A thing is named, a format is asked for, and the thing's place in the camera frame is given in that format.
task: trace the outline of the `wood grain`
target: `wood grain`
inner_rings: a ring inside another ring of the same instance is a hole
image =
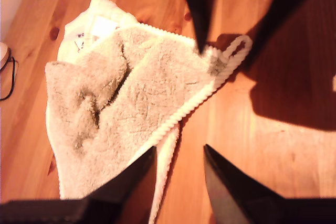
[[[112,0],[139,21],[194,37],[185,0]],[[225,48],[253,37],[271,0],[214,0],[208,40]],[[64,25],[90,0],[23,0],[5,42],[19,61],[14,93],[1,105],[1,201],[58,198],[45,128],[44,66]],[[214,223],[203,170],[208,143],[286,197],[336,196],[336,0],[306,0],[244,64],[182,121],[158,223]],[[1,73],[2,94],[10,71]]]

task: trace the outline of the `wood knot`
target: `wood knot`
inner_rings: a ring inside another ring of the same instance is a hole
[[[53,27],[53,28],[50,30],[50,33],[49,33],[50,39],[51,39],[52,41],[56,40],[57,37],[58,37],[58,33],[59,33],[59,28],[58,28],[58,27]]]
[[[185,15],[184,15],[184,19],[186,21],[190,21],[191,20],[191,13],[190,12],[187,12]]]

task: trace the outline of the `care label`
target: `care label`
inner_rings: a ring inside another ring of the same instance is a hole
[[[93,42],[97,39],[106,38],[117,28],[117,26],[117,22],[102,16],[96,16],[91,26]]]

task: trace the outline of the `terry cloth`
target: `terry cloth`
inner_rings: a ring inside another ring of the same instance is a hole
[[[199,55],[194,40],[137,23],[92,40],[71,63],[48,63],[46,123],[61,198],[86,196],[157,145],[154,223],[178,122],[224,83],[250,48],[244,35],[225,52],[207,47]]]

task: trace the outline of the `cable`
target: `cable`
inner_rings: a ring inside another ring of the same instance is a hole
[[[11,94],[13,93],[13,90],[14,90],[14,82],[15,82],[15,62],[17,62],[14,57],[12,56],[12,50],[9,48],[8,49],[8,52],[9,52],[9,56],[8,56],[8,59],[5,63],[5,65],[3,66],[3,68],[1,69],[1,72],[3,71],[3,69],[5,69],[6,65],[10,62],[10,61],[13,61],[13,73],[12,73],[12,86],[11,86],[11,89],[10,89],[10,92],[9,94],[4,97],[4,98],[1,98],[0,101],[4,101],[6,99],[8,99]]]

